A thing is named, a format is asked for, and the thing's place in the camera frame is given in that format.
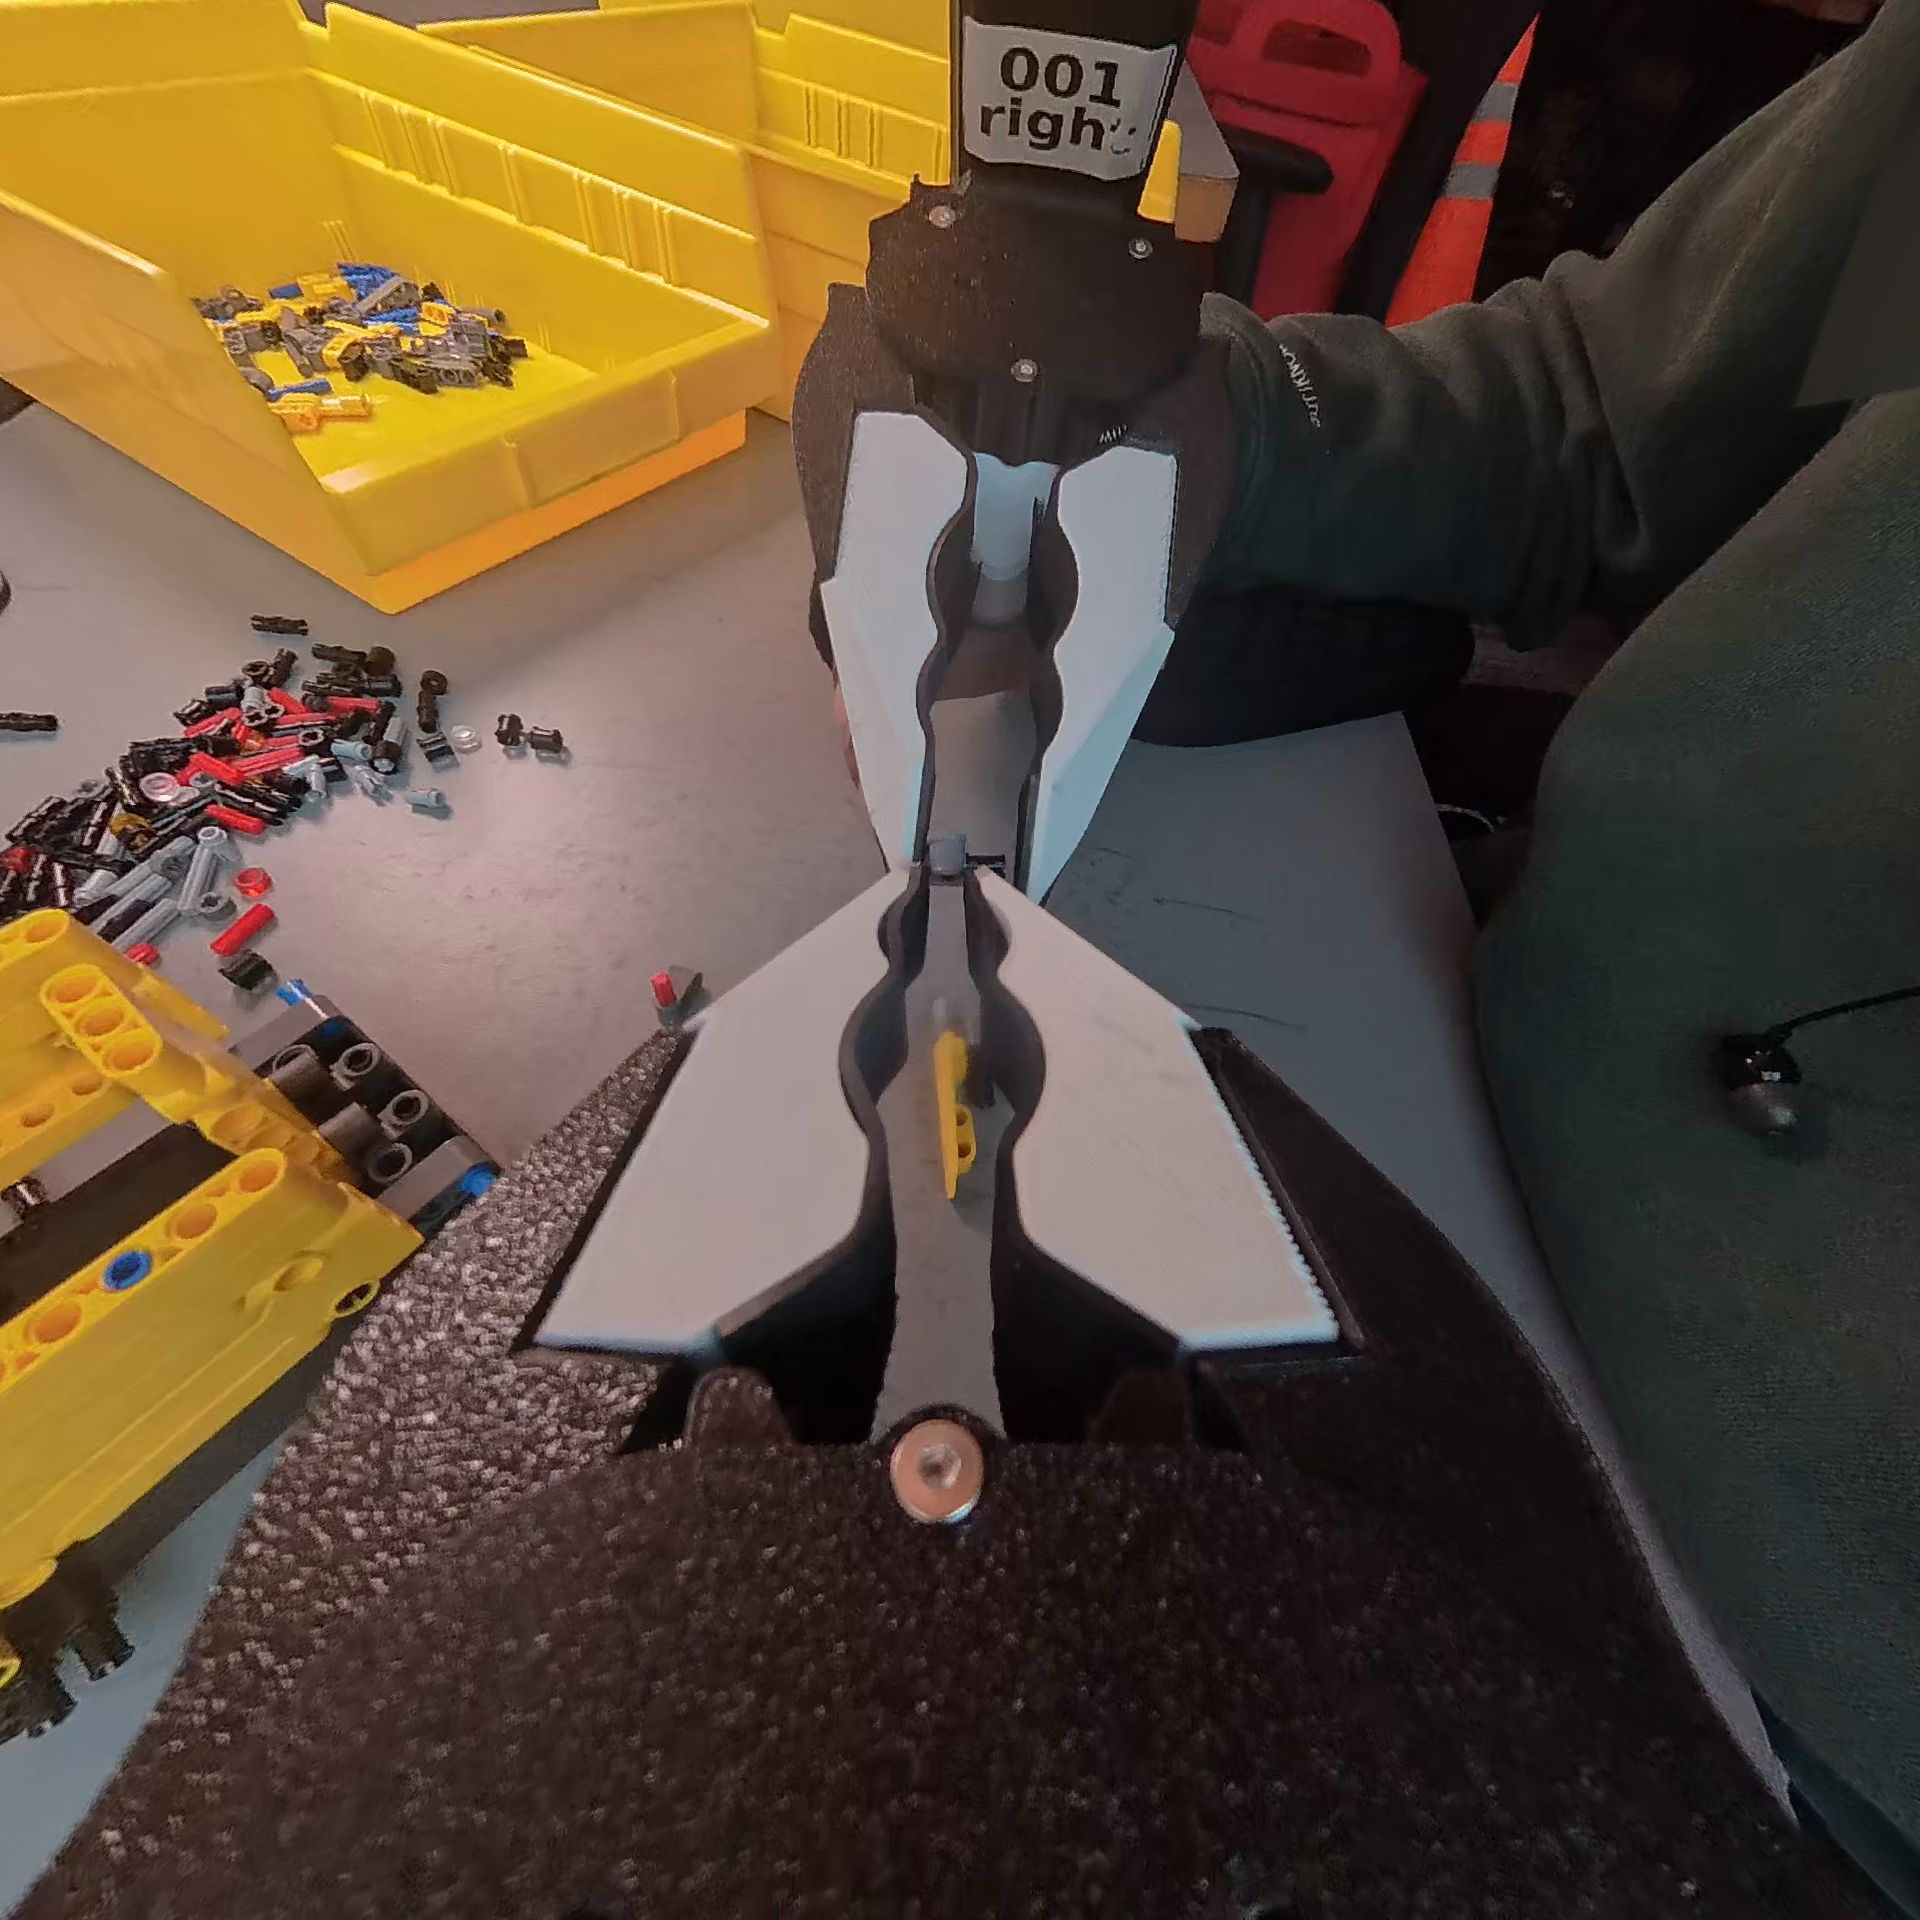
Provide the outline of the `person's green sweatshirt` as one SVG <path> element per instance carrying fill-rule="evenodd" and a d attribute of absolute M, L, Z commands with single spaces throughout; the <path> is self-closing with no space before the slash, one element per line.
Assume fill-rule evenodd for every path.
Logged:
<path fill-rule="evenodd" d="M 1804 1794 L 1916 1857 L 1916 454 L 1830 443 L 1575 706 L 1479 946 L 1495 1105 L 1648 1502 Z"/>

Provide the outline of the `small yellow lego subassembly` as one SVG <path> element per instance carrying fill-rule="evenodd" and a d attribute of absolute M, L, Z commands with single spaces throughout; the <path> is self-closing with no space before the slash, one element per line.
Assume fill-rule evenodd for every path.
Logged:
<path fill-rule="evenodd" d="M 976 1163 L 968 1041 L 958 1030 L 943 1026 L 932 1041 L 929 1067 L 943 1198 L 952 1202 Z"/>

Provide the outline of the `heap of lego parts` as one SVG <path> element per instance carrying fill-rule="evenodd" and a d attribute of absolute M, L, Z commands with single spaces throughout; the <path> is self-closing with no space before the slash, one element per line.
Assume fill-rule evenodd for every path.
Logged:
<path fill-rule="evenodd" d="M 192 308 L 294 433 L 369 418 L 377 383 L 417 398 L 510 392 L 533 354 L 501 308 L 458 305 L 436 282 L 377 263 L 342 262 L 265 295 L 223 286 Z"/>

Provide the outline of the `empty yellow storage bin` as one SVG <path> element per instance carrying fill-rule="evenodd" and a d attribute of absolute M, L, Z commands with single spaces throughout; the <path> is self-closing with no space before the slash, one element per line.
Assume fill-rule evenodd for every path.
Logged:
<path fill-rule="evenodd" d="M 949 179 L 946 2 L 657 2 L 426 23 L 746 153 L 789 418 L 830 289 L 861 282 L 871 224 Z"/>

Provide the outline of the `pile of small lego pins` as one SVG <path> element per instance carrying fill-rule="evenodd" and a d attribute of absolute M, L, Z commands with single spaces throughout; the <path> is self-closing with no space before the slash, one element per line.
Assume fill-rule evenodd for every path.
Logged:
<path fill-rule="evenodd" d="M 564 735 L 503 712 L 448 720 L 450 682 L 385 646 L 316 641 L 300 615 L 255 612 L 255 656 L 205 684 L 85 783 L 5 826 L 2 923 L 53 913 L 132 967 L 202 951 L 241 1001 L 294 995 L 265 943 L 276 927 L 266 844 L 336 800 L 446 820 L 446 778 L 485 746 L 561 764 Z"/>

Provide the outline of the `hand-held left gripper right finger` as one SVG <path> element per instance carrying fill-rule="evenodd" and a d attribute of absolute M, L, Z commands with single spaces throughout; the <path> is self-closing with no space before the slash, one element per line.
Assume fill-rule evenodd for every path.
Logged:
<path fill-rule="evenodd" d="M 1194 1026 L 993 872 L 976 874 L 1005 1426 L 1092 1426 L 1133 1374 L 1336 1354 L 1341 1326 Z"/>

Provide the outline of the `yellow bin with small parts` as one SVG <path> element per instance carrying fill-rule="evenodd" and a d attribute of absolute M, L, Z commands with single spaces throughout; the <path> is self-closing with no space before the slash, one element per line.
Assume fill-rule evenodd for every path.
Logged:
<path fill-rule="evenodd" d="M 374 609 L 743 441 L 782 376 L 744 152 L 333 8 L 5 4 L 5 380 Z M 340 263 L 501 308 L 513 384 L 287 433 L 193 302 Z"/>

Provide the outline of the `yellow black lego model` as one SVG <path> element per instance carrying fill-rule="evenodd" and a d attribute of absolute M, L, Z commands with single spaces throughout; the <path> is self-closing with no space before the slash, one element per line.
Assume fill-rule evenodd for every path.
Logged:
<path fill-rule="evenodd" d="M 125 1571 L 498 1178 L 332 1001 L 223 977 L 266 1012 L 240 1039 L 69 913 L 5 927 L 5 1740 L 130 1658 Z"/>

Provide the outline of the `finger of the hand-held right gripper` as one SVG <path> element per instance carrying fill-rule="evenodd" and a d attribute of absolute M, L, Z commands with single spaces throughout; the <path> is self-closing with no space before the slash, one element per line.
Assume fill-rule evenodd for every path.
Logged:
<path fill-rule="evenodd" d="M 892 870 L 919 857 L 927 708 L 972 591 L 976 476 L 926 417 L 856 417 L 822 612 L 856 784 Z"/>
<path fill-rule="evenodd" d="M 1039 754 L 1023 796 L 1021 889 L 1034 902 L 1085 836 L 1166 664 L 1177 503 L 1169 451 L 1102 451 L 1066 468 L 1048 500 L 1041 555 L 1063 617 L 1041 651 Z"/>

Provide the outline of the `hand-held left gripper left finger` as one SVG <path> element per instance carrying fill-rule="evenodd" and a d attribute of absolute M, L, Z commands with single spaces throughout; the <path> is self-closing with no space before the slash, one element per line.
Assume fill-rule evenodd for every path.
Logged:
<path fill-rule="evenodd" d="M 889 874 L 693 1017 L 566 1241 L 530 1344 L 757 1374 L 794 1435 L 865 1435 L 895 1338 L 880 1098 L 904 1066 L 924 875 Z"/>

